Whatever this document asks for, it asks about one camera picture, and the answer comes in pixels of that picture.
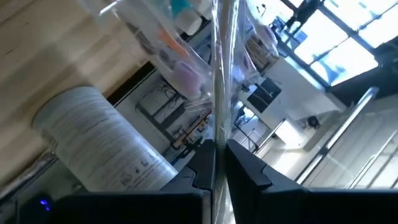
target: wooden table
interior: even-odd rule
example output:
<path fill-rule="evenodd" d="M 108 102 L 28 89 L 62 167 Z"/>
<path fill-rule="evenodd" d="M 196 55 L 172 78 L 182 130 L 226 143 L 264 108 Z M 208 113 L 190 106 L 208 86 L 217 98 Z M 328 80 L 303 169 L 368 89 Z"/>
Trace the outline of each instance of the wooden table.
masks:
<path fill-rule="evenodd" d="M 74 86 L 110 95 L 145 62 L 104 35 L 76 0 L 0 1 L 0 186 L 44 149 L 35 112 Z"/>

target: wood grain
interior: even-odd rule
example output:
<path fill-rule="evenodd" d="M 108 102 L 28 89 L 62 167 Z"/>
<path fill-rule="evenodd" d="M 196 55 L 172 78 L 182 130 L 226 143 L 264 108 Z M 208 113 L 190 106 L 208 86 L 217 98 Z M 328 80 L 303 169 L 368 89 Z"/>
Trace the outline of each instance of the wood grain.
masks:
<path fill-rule="evenodd" d="M 94 85 L 107 96 L 145 56 L 123 50 L 76 1 L 12 0 L 0 7 L 2 186 L 44 150 L 30 123 L 46 101 L 80 85 Z"/>

